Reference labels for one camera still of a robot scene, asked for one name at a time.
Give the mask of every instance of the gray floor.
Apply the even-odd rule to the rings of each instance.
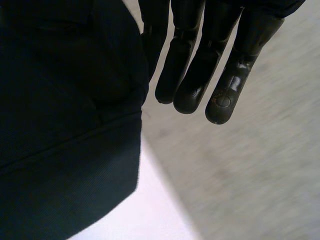
[[[141,27],[137,0],[126,3]],[[320,1],[264,47],[224,125],[204,110],[231,42],[199,109],[183,115],[154,96],[172,35],[171,24],[143,134],[204,239],[320,240]]]

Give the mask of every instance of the dark cloth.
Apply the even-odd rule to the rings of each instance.
[[[54,59],[44,61],[0,26],[1,240],[65,240],[104,217],[136,188],[148,66],[125,5],[120,0],[101,3],[108,43],[131,87],[117,102],[92,99],[70,74],[57,70]],[[85,23],[88,12],[62,22]]]
[[[277,18],[293,14],[306,0],[221,0],[225,3],[260,11]]]

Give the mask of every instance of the robotic hand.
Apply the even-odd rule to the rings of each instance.
[[[193,113],[240,19],[232,51],[205,109],[210,122],[224,124],[230,119],[262,48],[283,24],[284,18],[304,1],[171,0],[174,37],[156,86],[156,99],[162,104],[173,102],[180,113]],[[167,36],[169,0],[139,0],[139,5],[150,80]],[[203,9],[201,41],[187,70]]]

